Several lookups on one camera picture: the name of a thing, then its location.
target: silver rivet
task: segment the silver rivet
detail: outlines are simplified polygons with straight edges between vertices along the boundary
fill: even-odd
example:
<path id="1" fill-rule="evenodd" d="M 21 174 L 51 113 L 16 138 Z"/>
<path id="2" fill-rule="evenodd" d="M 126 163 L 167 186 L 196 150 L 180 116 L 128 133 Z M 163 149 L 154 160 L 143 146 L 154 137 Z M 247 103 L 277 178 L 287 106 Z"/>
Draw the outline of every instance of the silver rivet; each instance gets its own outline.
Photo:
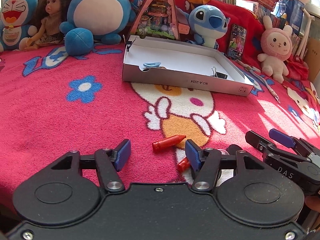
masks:
<path id="1" fill-rule="evenodd" d="M 107 184 L 108 189 L 120 189 L 122 186 L 123 186 L 122 183 L 119 181 L 110 181 Z"/>
<path id="2" fill-rule="evenodd" d="M 29 231 L 26 231 L 22 234 L 22 237 L 25 239 L 25 240 L 32 240 L 33 239 L 33 234 Z"/>
<path id="3" fill-rule="evenodd" d="M 293 240 L 295 239 L 295 237 L 296 237 L 295 232 L 289 232 L 285 235 L 285 240 Z"/>
<path id="4" fill-rule="evenodd" d="M 202 189 L 208 189 L 209 187 L 210 187 L 209 183 L 205 181 L 199 181 L 195 183 L 196 189 L 202 190 Z"/>
<path id="5" fill-rule="evenodd" d="M 164 191 L 164 189 L 163 189 L 163 188 L 161 188 L 161 187 L 156 187 L 156 188 L 155 188 L 155 191 L 156 191 L 156 192 L 163 192 L 163 191 Z"/>

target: red crayon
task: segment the red crayon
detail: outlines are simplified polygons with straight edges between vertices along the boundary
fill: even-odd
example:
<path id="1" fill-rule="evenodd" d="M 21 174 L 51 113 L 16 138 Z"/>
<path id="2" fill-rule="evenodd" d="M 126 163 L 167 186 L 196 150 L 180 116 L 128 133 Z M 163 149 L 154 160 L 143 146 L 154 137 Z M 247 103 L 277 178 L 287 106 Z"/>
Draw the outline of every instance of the red crayon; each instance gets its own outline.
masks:
<path id="1" fill-rule="evenodd" d="M 178 163 L 177 166 L 178 166 L 178 171 L 180 171 L 180 173 L 183 173 L 191 165 L 190 165 L 190 162 L 188 161 L 188 158 L 185 157 L 181 162 Z"/>
<path id="2" fill-rule="evenodd" d="M 156 142 L 152 143 L 152 148 L 154 151 L 160 151 L 160 150 L 166 149 L 170 146 L 174 146 L 174 145 L 182 142 L 183 139 L 185 139 L 185 138 L 186 138 L 185 135 L 173 135 L 168 138 L 164 138 L 160 141 L 156 141 Z"/>

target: white box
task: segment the white box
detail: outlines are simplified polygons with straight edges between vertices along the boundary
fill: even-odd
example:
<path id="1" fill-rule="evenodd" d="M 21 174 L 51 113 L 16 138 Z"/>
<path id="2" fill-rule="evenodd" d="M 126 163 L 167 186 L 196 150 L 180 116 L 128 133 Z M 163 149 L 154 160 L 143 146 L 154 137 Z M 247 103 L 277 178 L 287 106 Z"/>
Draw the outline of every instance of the white box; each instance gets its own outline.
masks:
<path id="1" fill-rule="evenodd" d="M 148 84 L 215 91 L 247 96 L 253 84 L 221 52 L 203 46 L 160 38 L 130 36 L 133 41 L 124 54 L 122 80 Z M 161 68 L 147 71 L 143 63 L 161 62 Z M 228 75 L 227 79 L 211 77 L 212 67 Z"/>

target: fleece blanket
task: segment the fleece blanket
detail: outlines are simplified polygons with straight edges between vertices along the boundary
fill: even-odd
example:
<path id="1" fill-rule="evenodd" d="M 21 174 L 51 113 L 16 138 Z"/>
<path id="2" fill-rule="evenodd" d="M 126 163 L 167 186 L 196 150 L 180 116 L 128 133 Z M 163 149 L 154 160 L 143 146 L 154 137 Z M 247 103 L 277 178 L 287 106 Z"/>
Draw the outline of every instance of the fleece blanket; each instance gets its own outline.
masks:
<path id="1" fill-rule="evenodd" d="M 199 2 L 187 1 L 176 3 L 187 11 Z M 209 3 L 231 23 L 247 28 L 243 61 L 259 67 L 263 26 L 246 9 Z M 223 52 L 229 35 L 218 40 Z M 279 95 L 278 104 L 240 66 L 254 84 L 248 97 L 122 82 L 123 56 L 123 43 L 96 44 L 80 57 L 68 56 L 64 46 L 0 55 L 0 204 L 13 210 L 15 188 L 70 149 L 92 154 L 125 138 L 132 142 L 131 156 L 119 173 L 126 187 L 131 182 L 192 182 L 189 170 L 177 170 L 185 157 L 184 141 L 160 153 L 152 150 L 152 142 L 175 134 L 185 134 L 200 147 L 238 144 L 258 158 L 261 154 L 244 138 L 249 130 L 267 138 L 276 128 L 320 147 L 319 97 L 310 82 L 280 85 L 260 74 Z M 84 176 L 97 182 L 94 171 L 84 171 Z"/>

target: smartphone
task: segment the smartphone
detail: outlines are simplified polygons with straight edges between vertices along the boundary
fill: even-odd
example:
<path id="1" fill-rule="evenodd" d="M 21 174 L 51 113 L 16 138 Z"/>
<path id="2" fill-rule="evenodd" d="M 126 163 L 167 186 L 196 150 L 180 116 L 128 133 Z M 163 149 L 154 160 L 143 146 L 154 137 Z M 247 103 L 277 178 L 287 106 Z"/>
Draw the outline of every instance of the smartphone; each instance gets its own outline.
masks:
<path id="1" fill-rule="evenodd" d="M 232 26 L 227 57 L 233 60 L 241 60 L 247 30 L 237 24 Z"/>

